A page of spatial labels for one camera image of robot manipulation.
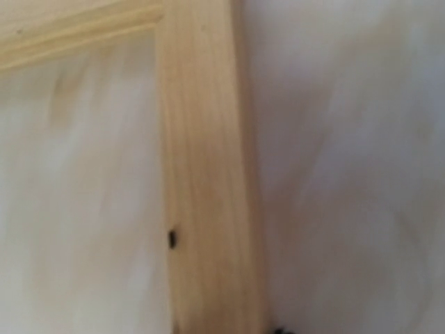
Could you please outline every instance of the vertical wooden plank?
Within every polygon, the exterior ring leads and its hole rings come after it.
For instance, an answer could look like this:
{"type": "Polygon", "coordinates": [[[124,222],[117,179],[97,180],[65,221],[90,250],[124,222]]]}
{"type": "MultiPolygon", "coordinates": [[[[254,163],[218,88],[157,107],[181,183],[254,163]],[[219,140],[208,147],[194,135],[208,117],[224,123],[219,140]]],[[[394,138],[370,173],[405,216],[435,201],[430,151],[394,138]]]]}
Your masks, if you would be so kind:
{"type": "Polygon", "coordinates": [[[239,1],[165,0],[158,27],[176,333],[260,334],[264,284],[239,1]]]}

